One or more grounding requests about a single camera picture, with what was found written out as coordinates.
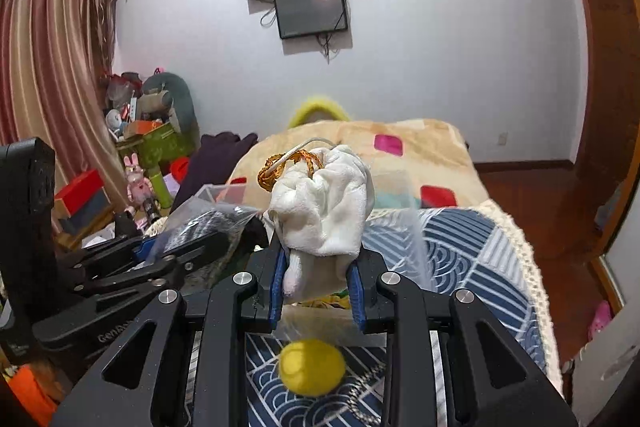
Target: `white wall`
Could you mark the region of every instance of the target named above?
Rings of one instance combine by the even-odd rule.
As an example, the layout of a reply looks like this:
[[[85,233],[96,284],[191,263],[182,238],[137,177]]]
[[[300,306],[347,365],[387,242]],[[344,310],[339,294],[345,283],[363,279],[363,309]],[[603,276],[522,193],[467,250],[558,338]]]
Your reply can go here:
[[[584,12],[582,0],[574,0],[575,15],[578,29],[578,49],[579,49],[579,74],[578,74],[578,97],[575,111],[574,139],[571,145],[569,159],[575,163],[580,149],[580,138],[582,137],[582,127],[584,125],[584,113],[587,108],[587,89],[589,85],[589,43],[587,40],[587,19]]]
[[[202,132],[286,127],[313,94],[352,118],[440,118],[476,161],[569,158],[580,77],[575,0],[349,0],[347,48],[283,44],[247,0],[119,0],[118,61],[180,74]],[[506,146],[498,134],[508,132]]]
[[[616,240],[606,255],[607,264],[623,298],[629,300],[640,287],[640,196],[634,195]]]

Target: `television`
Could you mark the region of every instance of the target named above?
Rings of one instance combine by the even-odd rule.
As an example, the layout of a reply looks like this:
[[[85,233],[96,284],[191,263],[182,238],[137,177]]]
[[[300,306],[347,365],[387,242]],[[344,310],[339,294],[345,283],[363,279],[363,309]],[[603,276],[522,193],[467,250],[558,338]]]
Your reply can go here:
[[[281,39],[345,31],[345,0],[274,0]]]

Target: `white towel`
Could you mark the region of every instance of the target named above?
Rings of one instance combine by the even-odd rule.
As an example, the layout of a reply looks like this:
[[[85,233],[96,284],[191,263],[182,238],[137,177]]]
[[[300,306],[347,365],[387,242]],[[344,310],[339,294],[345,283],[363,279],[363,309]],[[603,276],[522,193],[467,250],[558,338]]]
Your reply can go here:
[[[290,249],[283,281],[287,303],[346,288],[346,270],[360,253],[365,220],[375,200],[369,168],[350,147],[311,152],[324,168],[313,178],[304,161],[287,168],[273,186],[264,213],[268,228],[271,225]]]

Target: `gold rope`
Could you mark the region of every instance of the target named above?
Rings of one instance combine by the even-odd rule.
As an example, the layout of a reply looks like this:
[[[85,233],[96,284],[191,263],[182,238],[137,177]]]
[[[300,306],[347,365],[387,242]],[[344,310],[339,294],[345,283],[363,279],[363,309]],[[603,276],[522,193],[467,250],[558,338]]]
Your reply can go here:
[[[286,162],[278,165],[275,169],[273,169],[273,172],[270,172],[269,175],[266,175],[266,172],[268,171],[269,167],[271,167],[283,156],[284,154],[274,154],[273,156],[270,156],[264,163],[264,167],[260,170],[260,172],[258,172],[258,185],[264,188],[264,190],[266,190],[267,192],[271,192],[273,190],[273,185],[275,185],[278,178],[282,176]],[[306,168],[308,170],[310,178],[312,178],[314,175],[314,162],[318,166],[318,169],[321,169],[323,166],[320,158],[317,155],[311,152],[307,152],[304,149],[300,149],[299,151],[294,152],[289,159],[293,160],[293,163],[298,163],[300,160],[304,160],[306,162]]]

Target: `pink striped curtain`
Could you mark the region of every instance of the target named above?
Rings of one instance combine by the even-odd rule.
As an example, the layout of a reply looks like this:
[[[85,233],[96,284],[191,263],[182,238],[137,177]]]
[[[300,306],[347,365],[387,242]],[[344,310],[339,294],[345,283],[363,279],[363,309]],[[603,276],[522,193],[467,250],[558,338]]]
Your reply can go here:
[[[56,190],[97,168],[126,204],[123,168],[100,107],[95,0],[0,0],[0,142],[39,136],[56,150]]]

